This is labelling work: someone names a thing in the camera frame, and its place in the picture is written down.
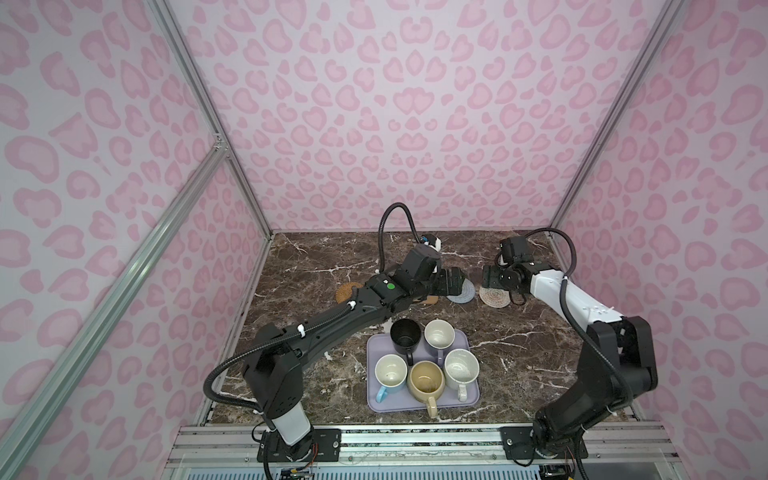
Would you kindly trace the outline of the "blue-grey woven round coaster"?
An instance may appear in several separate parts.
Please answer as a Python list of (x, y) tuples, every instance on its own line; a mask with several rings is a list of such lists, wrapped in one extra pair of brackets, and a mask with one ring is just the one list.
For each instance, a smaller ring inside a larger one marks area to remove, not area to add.
[(474, 283), (466, 278), (462, 283), (462, 288), (457, 295), (448, 295), (447, 299), (456, 304), (467, 304), (475, 298), (476, 288)]

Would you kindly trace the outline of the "beige speckled woven coaster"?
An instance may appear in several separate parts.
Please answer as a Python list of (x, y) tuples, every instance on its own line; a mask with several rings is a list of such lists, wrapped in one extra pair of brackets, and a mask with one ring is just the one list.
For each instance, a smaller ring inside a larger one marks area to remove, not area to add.
[(511, 304), (511, 297), (504, 289), (480, 287), (478, 290), (480, 300), (488, 307), (501, 309)]

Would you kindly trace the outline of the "woven rattan round coaster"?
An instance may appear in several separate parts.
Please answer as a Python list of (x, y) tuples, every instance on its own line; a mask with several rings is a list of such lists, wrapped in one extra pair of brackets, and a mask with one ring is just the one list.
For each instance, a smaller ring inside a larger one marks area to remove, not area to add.
[(363, 285), (359, 282), (348, 282), (338, 287), (335, 292), (335, 301), (337, 304), (344, 303), (353, 297), (353, 294), (361, 289)]

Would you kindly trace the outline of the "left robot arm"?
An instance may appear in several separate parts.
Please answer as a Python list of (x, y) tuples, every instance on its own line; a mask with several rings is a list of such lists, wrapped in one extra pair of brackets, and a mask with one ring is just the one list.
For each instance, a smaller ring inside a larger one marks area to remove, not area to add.
[(428, 296), (458, 296), (466, 274), (447, 267), (427, 244), (411, 248), (405, 259), (373, 275), (350, 299), (314, 317), (280, 329), (262, 327), (245, 356), (242, 375), (263, 415), (282, 442), (306, 443), (313, 427), (304, 412), (304, 370), (353, 334), (408, 310)]

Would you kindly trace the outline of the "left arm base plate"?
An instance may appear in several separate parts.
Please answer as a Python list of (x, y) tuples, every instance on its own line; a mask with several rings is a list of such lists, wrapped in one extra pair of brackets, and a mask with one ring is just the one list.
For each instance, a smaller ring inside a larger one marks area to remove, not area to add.
[(342, 431), (336, 428), (312, 428), (294, 445), (288, 445), (275, 431), (265, 431), (259, 441), (257, 459), (269, 463), (337, 462), (340, 455)]

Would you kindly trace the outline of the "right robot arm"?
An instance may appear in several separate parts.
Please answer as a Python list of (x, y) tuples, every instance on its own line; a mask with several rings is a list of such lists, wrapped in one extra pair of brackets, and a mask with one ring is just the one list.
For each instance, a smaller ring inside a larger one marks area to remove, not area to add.
[(547, 263), (486, 266), (482, 286), (542, 301), (582, 340), (575, 383), (534, 417), (535, 449), (551, 453), (578, 442), (591, 427), (657, 388), (652, 329), (645, 319), (602, 304)]

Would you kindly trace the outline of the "black mug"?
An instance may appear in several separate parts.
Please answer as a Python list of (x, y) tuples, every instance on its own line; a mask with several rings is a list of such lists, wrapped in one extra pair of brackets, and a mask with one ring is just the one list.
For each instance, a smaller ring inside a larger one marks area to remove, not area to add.
[(395, 351), (403, 355), (407, 365), (412, 367), (415, 364), (413, 354), (422, 338), (420, 325), (412, 319), (396, 320), (391, 326), (390, 338)]

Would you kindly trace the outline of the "white mug lavender outside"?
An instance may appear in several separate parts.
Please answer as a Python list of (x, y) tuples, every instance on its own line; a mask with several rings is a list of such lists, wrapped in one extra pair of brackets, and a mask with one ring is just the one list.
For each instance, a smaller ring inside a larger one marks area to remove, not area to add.
[(424, 328), (423, 338), (426, 342), (426, 351), (440, 367), (443, 367), (445, 356), (452, 348), (455, 337), (454, 327), (444, 320), (432, 320)]

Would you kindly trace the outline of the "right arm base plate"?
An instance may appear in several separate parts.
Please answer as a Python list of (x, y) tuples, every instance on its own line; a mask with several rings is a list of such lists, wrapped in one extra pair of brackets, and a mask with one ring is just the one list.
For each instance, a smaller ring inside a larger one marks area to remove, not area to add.
[(507, 460), (529, 466), (536, 461), (568, 460), (576, 456), (589, 456), (582, 437), (573, 437), (545, 443), (534, 438), (533, 426), (502, 426), (499, 429), (501, 445)]

